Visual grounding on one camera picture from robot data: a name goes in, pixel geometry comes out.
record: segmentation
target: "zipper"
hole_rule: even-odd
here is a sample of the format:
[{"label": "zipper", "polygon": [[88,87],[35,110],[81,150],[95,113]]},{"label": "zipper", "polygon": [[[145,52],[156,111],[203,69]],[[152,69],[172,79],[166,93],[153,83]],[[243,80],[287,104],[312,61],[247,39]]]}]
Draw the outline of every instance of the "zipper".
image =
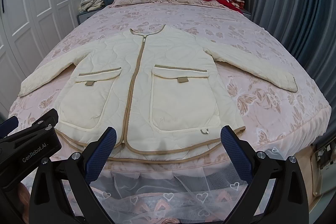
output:
[{"label": "zipper", "polygon": [[136,77],[138,75],[138,72],[139,72],[139,69],[140,69],[140,62],[141,62],[141,58],[142,58],[142,54],[143,54],[143,49],[145,48],[146,38],[147,38],[148,35],[141,35],[141,36],[142,36],[142,45],[141,45],[141,48],[140,48],[138,59],[136,61],[135,72],[133,73],[130,88],[128,90],[127,105],[126,105],[126,110],[125,110],[125,115],[124,115],[123,130],[122,130],[120,143],[124,142],[124,136],[125,136],[125,134],[128,130],[128,122],[129,122],[129,115],[131,113],[134,83],[135,83],[135,79],[136,79]]}]

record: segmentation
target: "tan trim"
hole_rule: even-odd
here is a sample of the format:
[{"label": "tan trim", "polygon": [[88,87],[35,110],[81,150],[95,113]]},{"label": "tan trim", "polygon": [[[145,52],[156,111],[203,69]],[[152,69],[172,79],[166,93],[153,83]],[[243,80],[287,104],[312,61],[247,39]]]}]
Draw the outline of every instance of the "tan trim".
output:
[{"label": "tan trim", "polygon": [[96,75],[98,73],[101,72],[108,72],[108,71],[114,71],[114,70],[119,70],[121,69],[121,67],[117,68],[117,69],[107,69],[107,70],[101,70],[101,71],[97,71],[97,72],[89,72],[89,73],[80,73],[78,76],[83,76],[83,75]]},{"label": "tan trim", "polygon": [[[235,129],[235,130],[233,130],[237,135],[239,135],[239,134],[241,134],[241,133],[243,133],[244,132],[244,130],[245,130],[245,126],[244,127],[240,127],[240,128],[237,128],[237,129]],[[57,133],[57,135],[59,135],[64,141],[66,141],[66,143],[69,145],[69,146],[71,146],[73,149],[77,149],[78,150],[78,148],[77,147],[75,147],[75,146],[73,146],[73,145],[71,145],[71,143],[69,143],[68,142],[68,140],[69,141],[71,141],[71,142],[73,142],[73,143],[75,143],[75,144],[77,144],[77,145],[79,145],[79,146],[83,146],[83,147],[86,147],[87,146],[87,144],[85,144],[85,143],[81,143],[81,142],[77,142],[77,141],[75,141],[75,140],[73,140],[73,139],[71,139],[70,137],[68,137],[68,136],[66,136],[65,134],[63,134],[61,131],[59,131],[59,130],[57,130],[57,129],[55,129],[55,131],[56,131],[56,133]],[[177,149],[177,150],[172,150],[173,152],[171,152],[171,153],[166,153],[166,154],[172,154],[172,153],[176,153],[176,152],[184,152],[184,151],[187,151],[187,150],[192,150],[193,148],[197,148],[197,147],[200,147],[200,146],[203,146],[203,145],[206,145],[206,144],[211,144],[211,143],[214,143],[214,142],[217,142],[217,141],[220,141],[221,139],[216,139],[216,140],[214,140],[214,141],[211,141],[211,142],[209,142],[209,143],[207,143],[207,142],[204,142],[204,143],[201,143],[201,144],[198,144],[198,145],[194,145],[194,146],[191,146],[191,147],[188,147],[188,148],[186,148],[186,149]],[[160,153],[151,153],[150,155],[160,155]],[[203,153],[203,154],[201,154],[201,155],[199,155],[199,156],[195,156],[195,157],[192,157],[191,159],[196,159],[196,158],[199,158],[199,157],[201,157],[202,155],[206,155],[206,152],[205,153]],[[186,159],[186,160],[168,160],[168,161],[155,161],[155,160],[139,160],[139,159],[117,159],[117,158],[112,158],[112,157],[109,157],[108,158],[108,160],[114,160],[114,161],[134,161],[134,162],[146,162],[146,163],[170,163],[170,162],[175,162],[175,163],[179,163],[179,162],[185,162],[185,161],[188,161],[189,159]]]},{"label": "tan trim", "polygon": [[[239,135],[239,134],[243,133],[244,130],[245,130],[245,127],[240,127],[240,128],[237,128],[237,129],[233,130],[233,132],[236,135]],[[198,143],[198,144],[195,144],[193,146],[186,147],[186,148],[175,149],[175,150],[166,150],[166,151],[139,151],[139,150],[136,150],[133,147],[131,147],[130,144],[127,142],[127,139],[125,139],[125,145],[127,146],[127,148],[130,151],[132,151],[136,154],[140,154],[140,155],[166,155],[166,154],[173,154],[173,153],[178,153],[178,152],[184,152],[184,151],[187,151],[187,150],[192,150],[192,149],[204,146],[204,145],[209,145],[209,144],[212,144],[212,143],[216,143],[220,140],[221,139],[218,138],[218,139],[209,140],[209,141],[206,141],[206,142],[203,142],[203,143]]]},{"label": "tan trim", "polygon": [[207,70],[203,70],[203,69],[177,68],[177,67],[167,67],[167,66],[160,66],[160,65],[155,65],[154,67],[163,68],[163,69],[182,69],[182,70],[194,70],[194,71],[207,72]]},{"label": "tan trim", "polygon": [[139,34],[139,33],[137,33],[136,31],[134,31],[133,29],[129,29],[129,30],[130,30],[131,34],[134,34],[134,35],[140,35],[140,36],[142,36],[142,37],[147,37],[147,36],[149,36],[149,35],[157,34],[157,33],[161,32],[165,26],[166,26],[166,24],[164,24],[163,27],[161,28],[161,30],[159,30],[158,32],[150,33],[150,34],[148,34],[148,35]]},{"label": "tan trim", "polygon": [[[69,145],[72,149],[75,149],[78,152],[83,152],[83,150],[77,148],[76,146],[73,146],[71,143],[69,143],[69,141],[64,137],[64,134],[61,133],[60,131],[56,130],[57,135],[60,136],[60,138],[62,138],[67,145]],[[127,161],[127,162],[140,162],[140,163],[148,163],[148,164],[170,164],[170,163],[183,163],[186,161],[190,161],[190,160],[196,160],[198,158],[201,158],[203,156],[206,156],[208,154],[210,154],[212,151],[214,151],[215,149],[219,148],[222,144],[219,143],[218,145],[216,145],[215,147],[209,149],[208,151],[204,152],[203,154],[197,155],[195,157],[191,157],[188,159],[184,159],[184,160],[139,160],[139,159],[127,159],[127,158],[123,158],[123,159],[118,159],[118,158],[113,158],[113,157],[109,157],[107,160],[108,161]]]}]

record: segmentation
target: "heart pattern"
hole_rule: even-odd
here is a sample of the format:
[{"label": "heart pattern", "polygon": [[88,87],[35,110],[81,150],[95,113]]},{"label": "heart pattern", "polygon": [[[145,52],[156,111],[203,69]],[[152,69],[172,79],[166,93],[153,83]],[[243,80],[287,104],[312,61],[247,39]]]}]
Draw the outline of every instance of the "heart pattern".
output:
[{"label": "heart pattern", "polygon": [[193,206],[197,204],[197,201],[194,200],[194,199],[190,199],[190,200],[188,200],[188,202],[189,202],[190,205],[193,205]]},{"label": "heart pattern", "polygon": [[167,201],[171,201],[174,197],[173,193],[164,193],[163,197],[167,200]]},{"label": "heart pattern", "polygon": [[131,203],[133,204],[133,205],[136,205],[136,203],[137,203],[137,201],[138,201],[138,197],[137,196],[134,196],[134,197],[129,197],[129,199],[130,199],[130,201],[131,201]]},{"label": "heart pattern", "polygon": [[230,188],[233,189],[233,190],[238,191],[239,182],[235,182],[234,184],[230,184]]},{"label": "heart pattern", "polygon": [[111,193],[102,192],[101,194],[103,195],[103,200],[105,200],[105,199],[107,199],[111,196]]},{"label": "heart pattern", "polygon": [[202,204],[204,203],[204,201],[207,199],[207,197],[208,197],[208,193],[207,192],[205,192],[205,193],[203,193],[203,194],[197,194],[196,195],[196,198],[199,200],[199,201],[201,201],[202,202]]},{"label": "heart pattern", "polygon": [[209,216],[210,213],[206,210],[201,210],[198,212],[198,216]]}]

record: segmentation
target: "white wardrobe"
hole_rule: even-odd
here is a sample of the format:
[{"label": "white wardrobe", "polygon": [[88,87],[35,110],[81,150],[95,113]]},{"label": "white wardrobe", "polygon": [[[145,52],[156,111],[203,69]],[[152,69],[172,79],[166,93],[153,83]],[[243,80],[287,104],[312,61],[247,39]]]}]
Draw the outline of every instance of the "white wardrobe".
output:
[{"label": "white wardrobe", "polygon": [[0,0],[0,112],[21,82],[75,27],[81,0]]}]

